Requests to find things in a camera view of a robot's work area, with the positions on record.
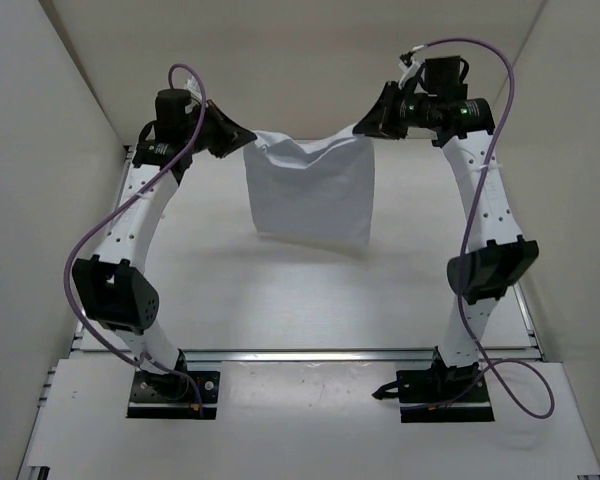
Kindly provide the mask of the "white skirt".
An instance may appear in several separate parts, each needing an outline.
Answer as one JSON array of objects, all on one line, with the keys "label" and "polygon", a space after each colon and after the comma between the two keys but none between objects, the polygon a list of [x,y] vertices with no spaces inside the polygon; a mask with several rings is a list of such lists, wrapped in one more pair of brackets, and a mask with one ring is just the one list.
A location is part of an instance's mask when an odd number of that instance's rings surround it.
[{"label": "white skirt", "polygon": [[257,131],[243,148],[252,220],[260,235],[365,248],[375,196],[373,141],[348,126],[321,140]]}]

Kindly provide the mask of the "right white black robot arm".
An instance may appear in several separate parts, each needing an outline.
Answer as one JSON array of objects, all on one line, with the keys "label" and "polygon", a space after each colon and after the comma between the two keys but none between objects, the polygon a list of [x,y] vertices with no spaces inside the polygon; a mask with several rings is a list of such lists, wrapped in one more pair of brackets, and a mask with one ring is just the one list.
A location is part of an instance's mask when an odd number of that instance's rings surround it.
[{"label": "right white black robot arm", "polygon": [[503,186],[494,152],[496,133],[484,99],[453,99],[416,93],[406,85],[385,84],[370,112],[353,131],[401,140],[412,127],[431,130],[432,144],[449,163],[466,216],[460,255],[447,264],[454,305],[444,339],[428,371],[428,387],[451,400],[477,376],[479,348],[499,300],[539,255],[525,239]]}]

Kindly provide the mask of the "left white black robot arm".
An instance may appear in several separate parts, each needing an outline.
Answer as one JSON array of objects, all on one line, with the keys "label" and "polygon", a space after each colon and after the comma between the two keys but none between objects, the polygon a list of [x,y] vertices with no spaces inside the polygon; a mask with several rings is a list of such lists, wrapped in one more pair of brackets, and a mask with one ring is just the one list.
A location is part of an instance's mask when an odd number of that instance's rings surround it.
[{"label": "left white black robot arm", "polygon": [[124,343],[147,384],[177,398],[188,389],[189,373],[158,322],[159,294],[144,275],[149,247],[194,155],[224,158],[256,136],[213,101],[194,100],[182,89],[160,91],[155,110],[132,151],[118,215],[91,257],[75,261],[71,276],[87,319]]}]

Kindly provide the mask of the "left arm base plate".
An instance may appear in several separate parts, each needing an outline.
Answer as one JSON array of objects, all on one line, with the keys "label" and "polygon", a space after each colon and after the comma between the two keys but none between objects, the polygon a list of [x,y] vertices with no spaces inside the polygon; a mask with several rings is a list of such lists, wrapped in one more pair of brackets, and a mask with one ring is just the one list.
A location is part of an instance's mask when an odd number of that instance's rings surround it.
[{"label": "left arm base plate", "polygon": [[130,388],[126,417],[159,420],[215,420],[221,371],[216,365],[194,369],[188,376],[199,389],[202,405],[191,383],[171,374],[137,370]]}]

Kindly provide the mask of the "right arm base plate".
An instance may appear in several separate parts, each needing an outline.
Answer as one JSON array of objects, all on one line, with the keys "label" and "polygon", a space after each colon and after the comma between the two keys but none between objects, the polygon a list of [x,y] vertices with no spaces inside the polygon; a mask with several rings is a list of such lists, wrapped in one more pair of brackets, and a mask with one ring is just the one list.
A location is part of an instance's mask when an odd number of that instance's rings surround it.
[{"label": "right arm base plate", "polygon": [[396,379],[380,386],[372,397],[397,399],[403,424],[489,423],[495,420],[489,391],[478,375],[477,365],[469,376],[443,382],[439,365],[426,370],[402,369]]}]

